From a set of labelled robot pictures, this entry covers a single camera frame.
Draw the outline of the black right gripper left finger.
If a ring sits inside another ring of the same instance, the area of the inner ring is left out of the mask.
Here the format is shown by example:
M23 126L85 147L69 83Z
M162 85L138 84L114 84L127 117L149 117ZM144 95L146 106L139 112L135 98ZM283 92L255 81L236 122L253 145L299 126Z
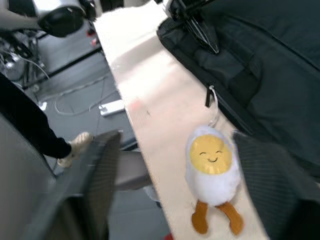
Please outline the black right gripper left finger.
M26 226L26 240L107 240L122 134L94 138L41 199Z

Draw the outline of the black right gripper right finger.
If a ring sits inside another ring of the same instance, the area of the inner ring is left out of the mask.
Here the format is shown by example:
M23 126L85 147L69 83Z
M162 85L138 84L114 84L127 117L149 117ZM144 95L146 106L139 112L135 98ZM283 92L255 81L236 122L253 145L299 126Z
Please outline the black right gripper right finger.
M320 238L320 188L280 145L238 131L238 150L247 189L272 240Z

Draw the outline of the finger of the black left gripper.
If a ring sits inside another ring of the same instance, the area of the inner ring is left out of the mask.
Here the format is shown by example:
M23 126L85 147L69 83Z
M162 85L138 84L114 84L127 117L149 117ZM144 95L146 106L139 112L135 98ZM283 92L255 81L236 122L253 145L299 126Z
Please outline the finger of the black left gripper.
M185 27L191 33L191 35L200 43L199 38L198 38L198 22L197 21L186 21Z
M219 39L216 29L213 25L209 25L207 19L203 15L197 17L198 38L200 44L213 54L220 52Z

